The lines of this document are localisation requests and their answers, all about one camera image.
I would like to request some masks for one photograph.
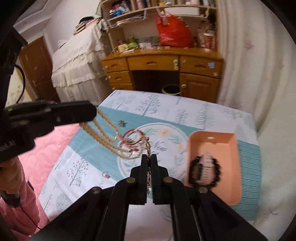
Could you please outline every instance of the pink bedding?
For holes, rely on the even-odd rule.
[[[48,135],[37,138],[35,140],[36,147],[33,150],[19,156],[26,180],[29,180],[34,187],[39,210],[40,228],[46,226],[49,220],[38,197],[53,166],[78,129],[78,124],[56,127]]]

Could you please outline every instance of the hand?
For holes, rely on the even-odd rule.
[[[22,169],[16,156],[5,162],[0,162],[0,190],[8,194],[16,194],[22,184]]]

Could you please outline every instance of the blue sticker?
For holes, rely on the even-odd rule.
[[[210,67],[210,69],[215,68],[215,63],[214,62],[208,63],[207,65]]]

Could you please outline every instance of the red plastic bag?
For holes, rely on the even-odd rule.
[[[163,23],[163,18],[159,15],[155,16],[160,43],[172,47],[191,47],[194,39],[185,24],[174,15],[166,16],[165,18],[167,19],[167,24]]]

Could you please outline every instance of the brown door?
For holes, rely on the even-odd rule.
[[[216,102],[219,81],[219,79],[196,74],[180,74],[181,96]]]
[[[52,85],[52,60],[43,36],[24,47],[20,52],[19,59],[37,96],[41,99],[60,102]]]

